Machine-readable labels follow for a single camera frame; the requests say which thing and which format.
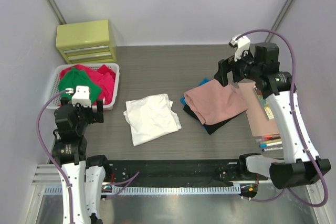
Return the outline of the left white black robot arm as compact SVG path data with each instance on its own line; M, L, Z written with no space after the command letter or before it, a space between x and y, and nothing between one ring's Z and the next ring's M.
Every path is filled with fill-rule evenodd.
M94 111L61 98L61 106L54 116L57 128L52 157L61 168L63 222L102 223L99 206L102 182L109 171L108 162L105 155L86 157L84 136L89 124L104 122L102 101L98 101Z

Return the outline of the white printed t shirt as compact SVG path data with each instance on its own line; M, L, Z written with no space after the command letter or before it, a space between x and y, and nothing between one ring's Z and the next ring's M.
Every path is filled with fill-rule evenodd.
M172 111L172 105L173 101L166 93L125 103L126 110L123 115L130 126L134 146L177 132L182 128L178 115Z

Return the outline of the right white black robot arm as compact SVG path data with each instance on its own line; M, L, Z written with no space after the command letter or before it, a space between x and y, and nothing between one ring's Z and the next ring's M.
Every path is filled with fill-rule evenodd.
M328 159L320 158L308 136L297 94L290 92L292 75L279 70L278 46L262 42L255 45L254 52L250 51L249 42L241 46L230 42L230 46L235 53L219 61L215 80L226 86L231 72L234 82L243 79L255 82L275 117L284 152L282 160L254 153L241 155L241 171L268 177L278 189L316 183L331 169L331 164Z

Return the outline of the blue t shirt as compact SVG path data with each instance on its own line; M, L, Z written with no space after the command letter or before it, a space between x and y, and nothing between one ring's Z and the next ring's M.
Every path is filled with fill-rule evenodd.
M202 85L206 84L206 83L209 82L209 81L210 81L209 78L204 78L204 79L198 84L198 86L202 86ZM184 96L182 96L182 97L180 98L180 102L182 103L183 106L186 105L186 101L185 101L185 97L184 97Z

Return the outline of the pink t shirt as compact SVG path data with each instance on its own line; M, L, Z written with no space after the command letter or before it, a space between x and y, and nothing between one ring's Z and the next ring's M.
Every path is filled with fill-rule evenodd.
M231 84L211 80L184 93L186 104L202 124L213 125L231 119L248 109L242 92Z

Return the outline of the black t shirt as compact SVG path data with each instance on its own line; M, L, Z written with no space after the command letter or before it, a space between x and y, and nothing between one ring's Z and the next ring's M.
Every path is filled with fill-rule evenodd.
M219 128L221 128L222 126L224 126L225 124L227 124L228 122L230 122L233 118L231 119L227 119L224 121L221 121L219 123L216 124L212 124L212 125L208 125L208 124L202 124L200 122L200 120L198 119L198 117L196 116L196 114L190 109L190 107L188 105L185 105L183 108L184 112L186 112L188 115L190 115L192 118L194 118L196 121L198 121L203 128L206 130L206 132L208 133L208 135L213 134L214 132L216 132Z

